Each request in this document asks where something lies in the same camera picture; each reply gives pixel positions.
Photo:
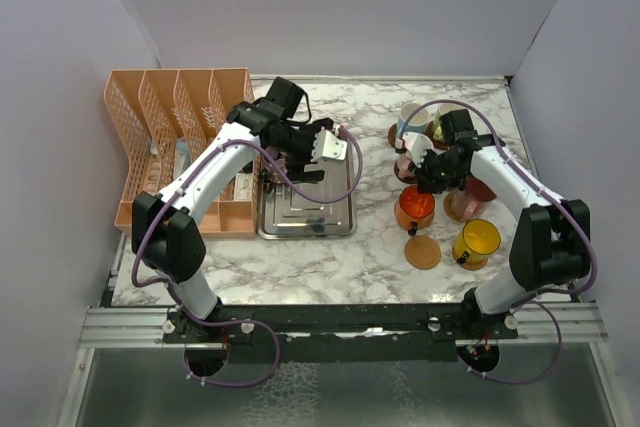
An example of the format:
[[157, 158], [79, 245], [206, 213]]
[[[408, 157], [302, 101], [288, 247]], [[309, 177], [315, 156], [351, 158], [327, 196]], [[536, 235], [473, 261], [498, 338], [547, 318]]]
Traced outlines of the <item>white mug pink handle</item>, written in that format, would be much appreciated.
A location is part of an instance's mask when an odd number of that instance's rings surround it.
[[406, 154], [401, 154], [399, 156], [398, 160], [396, 161], [395, 167], [399, 169], [402, 176], [408, 176], [409, 174], [415, 176], [415, 173], [413, 171], [414, 164]]

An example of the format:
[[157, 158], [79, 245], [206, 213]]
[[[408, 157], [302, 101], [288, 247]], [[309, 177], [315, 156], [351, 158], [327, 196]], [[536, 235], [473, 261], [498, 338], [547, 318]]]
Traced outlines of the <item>brown ringed wooden coaster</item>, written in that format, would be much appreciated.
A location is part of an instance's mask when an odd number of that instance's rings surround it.
[[387, 139], [389, 144], [394, 148], [397, 153], [402, 153], [405, 151], [404, 141], [398, 135], [398, 127], [396, 124], [393, 124], [387, 134]]

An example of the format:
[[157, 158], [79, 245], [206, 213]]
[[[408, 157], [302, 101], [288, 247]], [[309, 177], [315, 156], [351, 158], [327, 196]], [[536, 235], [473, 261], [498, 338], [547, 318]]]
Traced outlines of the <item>light wood grooved coaster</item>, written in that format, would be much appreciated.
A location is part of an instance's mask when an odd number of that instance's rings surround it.
[[468, 249], [457, 250], [455, 247], [452, 248], [452, 256], [457, 265], [468, 271], [477, 271], [484, 268], [490, 258], [489, 255]]

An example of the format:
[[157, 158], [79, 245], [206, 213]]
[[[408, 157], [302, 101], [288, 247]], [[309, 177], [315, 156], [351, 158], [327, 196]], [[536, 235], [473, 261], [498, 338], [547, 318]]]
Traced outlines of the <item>lilac mug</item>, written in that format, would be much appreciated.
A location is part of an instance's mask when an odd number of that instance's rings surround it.
[[266, 149], [266, 152], [272, 158], [273, 162], [269, 162], [264, 155], [261, 156], [262, 180], [265, 182], [282, 184], [284, 180], [283, 177], [278, 173], [278, 170], [286, 173], [286, 158], [273, 147], [268, 147]]

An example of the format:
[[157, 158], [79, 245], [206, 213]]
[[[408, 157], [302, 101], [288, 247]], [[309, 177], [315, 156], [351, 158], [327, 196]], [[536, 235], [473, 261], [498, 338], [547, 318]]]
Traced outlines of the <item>dark walnut coaster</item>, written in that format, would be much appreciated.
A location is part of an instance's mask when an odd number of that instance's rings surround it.
[[411, 174], [409, 174], [408, 176], [402, 176], [397, 167], [394, 167], [394, 175], [400, 182], [403, 182], [405, 184], [415, 185], [417, 183], [417, 179], [415, 176], [412, 176]]

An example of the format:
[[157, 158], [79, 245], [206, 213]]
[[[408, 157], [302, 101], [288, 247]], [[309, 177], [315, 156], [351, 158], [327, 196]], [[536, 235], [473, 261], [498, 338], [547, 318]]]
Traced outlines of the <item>orange mug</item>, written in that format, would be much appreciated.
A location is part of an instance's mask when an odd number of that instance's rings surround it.
[[431, 193], [421, 193], [416, 185], [406, 187], [396, 200], [394, 215], [397, 224], [413, 237], [429, 227], [435, 217], [435, 198]]

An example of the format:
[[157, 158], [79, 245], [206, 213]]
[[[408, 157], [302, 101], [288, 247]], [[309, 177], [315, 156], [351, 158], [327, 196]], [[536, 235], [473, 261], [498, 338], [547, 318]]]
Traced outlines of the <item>light blue mug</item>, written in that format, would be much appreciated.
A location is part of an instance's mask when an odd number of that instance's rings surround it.
[[425, 134], [430, 121], [431, 116], [427, 109], [421, 109], [418, 103], [406, 103], [401, 107], [397, 117], [395, 138], [401, 138], [402, 130]]

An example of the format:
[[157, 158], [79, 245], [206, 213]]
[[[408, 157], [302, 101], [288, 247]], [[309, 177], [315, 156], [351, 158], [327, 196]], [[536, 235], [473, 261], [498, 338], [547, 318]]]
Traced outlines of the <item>pale yellow mug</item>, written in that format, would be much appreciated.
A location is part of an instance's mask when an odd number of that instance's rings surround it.
[[440, 143], [444, 143], [445, 139], [444, 139], [444, 134], [442, 132], [442, 125], [441, 125], [441, 118], [451, 112], [452, 110], [455, 110], [456, 106], [454, 104], [451, 103], [442, 103], [439, 107], [438, 110], [436, 112], [434, 121], [433, 121], [433, 139], [437, 140]]

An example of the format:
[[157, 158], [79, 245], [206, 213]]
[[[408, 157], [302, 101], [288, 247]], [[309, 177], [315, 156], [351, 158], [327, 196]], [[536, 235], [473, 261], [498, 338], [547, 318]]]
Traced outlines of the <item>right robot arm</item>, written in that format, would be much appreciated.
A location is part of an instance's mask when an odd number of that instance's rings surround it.
[[508, 152], [496, 130], [479, 134], [472, 118], [477, 108], [458, 101], [441, 116], [448, 148], [436, 153], [422, 133], [400, 129], [395, 148], [414, 165], [421, 192], [441, 193], [474, 177], [497, 195], [515, 218], [516, 231], [507, 271], [470, 289], [460, 304], [459, 325], [472, 338], [493, 330], [516, 307], [562, 285], [597, 278], [590, 241], [590, 211], [581, 200], [567, 200], [545, 187]]

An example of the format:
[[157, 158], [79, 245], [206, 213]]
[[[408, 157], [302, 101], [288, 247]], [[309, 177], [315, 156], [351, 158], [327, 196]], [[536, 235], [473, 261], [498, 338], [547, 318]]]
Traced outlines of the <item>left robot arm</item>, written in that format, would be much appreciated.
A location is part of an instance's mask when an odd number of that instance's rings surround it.
[[199, 341], [214, 339], [221, 327], [215, 312], [221, 300], [202, 270], [206, 246], [200, 225], [236, 174], [257, 158], [271, 161], [280, 154], [294, 170], [289, 179], [304, 178], [316, 148], [336, 131], [329, 118], [294, 120], [307, 96], [299, 85], [276, 78], [265, 96], [231, 108], [211, 144], [176, 180], [157, 194], [138, 194], [133, 202], [134, 264], [158, 275], [132, 282], [138, 288], [162, 283], [172, 291], [190, 311], [186, 329]]

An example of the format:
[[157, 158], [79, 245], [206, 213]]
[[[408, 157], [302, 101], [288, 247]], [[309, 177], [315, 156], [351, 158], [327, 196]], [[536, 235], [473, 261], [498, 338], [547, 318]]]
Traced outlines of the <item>light wood round coaster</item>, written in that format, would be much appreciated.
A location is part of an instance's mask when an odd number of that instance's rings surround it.
[[404, 254], [406, 260], [419, 270], [433, 269], [441, 260], [439, 244], [427, 235], [411, 237], [405, 244]]

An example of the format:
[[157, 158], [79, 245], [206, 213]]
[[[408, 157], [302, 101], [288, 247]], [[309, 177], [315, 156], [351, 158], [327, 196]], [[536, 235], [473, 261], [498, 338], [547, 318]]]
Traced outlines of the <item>dusty pink mug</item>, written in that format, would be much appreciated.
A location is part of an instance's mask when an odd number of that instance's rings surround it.
[[484, 182], [473, 176], [466, 178], [462, 189], [454, 189], [452, 192], [463, 193], [469, 199], [469, 221], [479, 218], [497, 199], [497, 195]]

